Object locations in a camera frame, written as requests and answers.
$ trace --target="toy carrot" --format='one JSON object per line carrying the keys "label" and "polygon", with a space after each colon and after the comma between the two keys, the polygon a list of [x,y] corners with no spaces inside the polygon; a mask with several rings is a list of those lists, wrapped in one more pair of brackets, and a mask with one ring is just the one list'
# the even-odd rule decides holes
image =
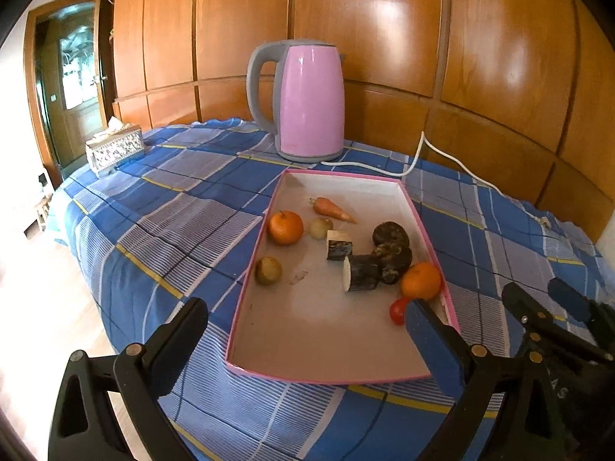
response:
{"label": "toy carrot", "polygon": [[337,218],[337,220],[343,220],[344,222],[350,222],[352,224],[357,223],[347,212],[326,197],[317,197],[316,199],[310,198],[309,203],[319,215],[330,216],[332,218]]}

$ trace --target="kettle handle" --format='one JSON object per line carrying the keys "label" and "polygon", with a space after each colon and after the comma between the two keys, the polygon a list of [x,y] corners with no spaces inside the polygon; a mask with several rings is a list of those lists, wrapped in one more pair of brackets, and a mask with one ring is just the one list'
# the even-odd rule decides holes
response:
{"label": "kettle handle", "polygon": [[287,48],[288,45],[282,41],[274,41],[273,43],[266,43],[258,46],[252,53],[252,57],[250,57],[248,74],[245,81],[246,93],[248,95],[248,107],[250,107],[251,115],[254,116],[254,121],[256,121],[259,127],[273,135],[278,134],[278,128],[275,123],[267,119],[267,116],[265,116],[261,110],[260,103],[258,102],[258,85],[264,63],[279,63],[284,59]]}

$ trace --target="yam piece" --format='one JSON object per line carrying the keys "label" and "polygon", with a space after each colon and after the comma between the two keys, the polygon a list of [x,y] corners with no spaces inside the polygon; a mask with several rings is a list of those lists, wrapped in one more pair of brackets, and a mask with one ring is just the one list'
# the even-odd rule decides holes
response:
{"label": "yam piece", "polygon": [[388,285],[398,282],[412,263],[412,250],[402,243],[382,243],[371,254],[378,259],[380,280]]}
{"label": "yam piece", "polygon": [[350,254],[352,254],[350,234],[342,230],[328,230],[327,260],[340,262]]}
{"label": "yam piece", "polygon": [[344,291],[371,291],[380,277],[376,257],[370,254],[350,255],[344,258],[342,282]]}
{"label": "yam piece", "polygon": [[383,222],[374,229],[371,235],[371,240],[374,241],[374,246],[380,246],[382,243],[402,243],[410,246],[410,238],[400,224],[395,222]]}

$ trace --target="blue fabric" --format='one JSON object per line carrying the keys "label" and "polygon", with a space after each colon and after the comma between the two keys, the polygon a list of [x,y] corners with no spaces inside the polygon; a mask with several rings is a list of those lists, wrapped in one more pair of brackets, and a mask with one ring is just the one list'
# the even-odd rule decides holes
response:
{"label": "blue fabric", "polygon": [[[272,137],[239,119],[145,134],[147,151],[97,179],[83,167],[53,197],[48,230],[77,258],[116,349],[143,342],[191,296],[210,325],[173,392],[160,399],[198,459],[409,460],[453,401],[432,379],[315,386],[230,373],[231,321],[263,215],[282,171]],[[411,158],[346,141],[343,161],[402,171]],[[369,170],[339,167],[344,171]],[[444,270],[462,336],[512,355],[523,329],[506,313],[515,281],[565,328],[590,338],[546,295],[558,276],[612,302],[615,274],[582,231],[426,161],[404,177]],[[545,228],[525,208],[548,218]],[[466,459],[476,459],[501,398],[494,396]]]}

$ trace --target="screw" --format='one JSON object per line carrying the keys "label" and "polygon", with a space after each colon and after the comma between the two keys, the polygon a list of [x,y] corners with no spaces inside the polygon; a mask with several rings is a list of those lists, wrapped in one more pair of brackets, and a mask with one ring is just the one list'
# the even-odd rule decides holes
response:
{"label": "screw", "polygon": [[472,354],[476,357],[484,357],[487,355],[487,349],[482,345],[473,345]]}
{"label": "screw", "polygon": [[542,355],[538,352],[530,352],[530,360],[535,364],[540,364],[542,362]]}
{"label": "screw", "polygon": [[130,355],[134,357],[135,355],[139,355],[141,350],[143,349],[142,344],[140,343],[131,343],[126,347],[126,355]]}
{"label": "screw", "polygon": [[72,360],[72,362],[78,362],[81,359],[83,359],[83,350],[75,350],[72,354],[70,359]]}

